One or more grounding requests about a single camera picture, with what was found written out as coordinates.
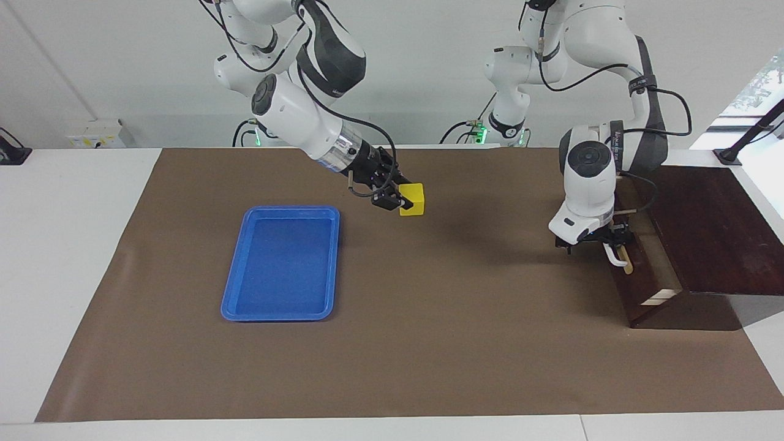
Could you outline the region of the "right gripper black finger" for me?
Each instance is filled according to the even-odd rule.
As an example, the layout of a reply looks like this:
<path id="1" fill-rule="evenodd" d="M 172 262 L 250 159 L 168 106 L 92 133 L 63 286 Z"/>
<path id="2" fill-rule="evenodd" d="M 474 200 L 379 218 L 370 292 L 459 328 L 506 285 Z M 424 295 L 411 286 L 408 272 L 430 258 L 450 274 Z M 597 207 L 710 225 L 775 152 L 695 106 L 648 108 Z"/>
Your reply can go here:
<path id="1" fill-rule="evenodd" d="M 384 188 L 378 188 L 371 196 L 371 203 L 374 206 L 388 211 L 395 209 L 412 209 L 412 202 L 405 198 L 400 192 L 397 184 L 390 184 Z"/>
<path id="2" fill-rule="evenodd" d="M 387 151 L 380 147 L 380 187 L 412 183 L 399 170 L 395 154 L 394 149 Z"/>

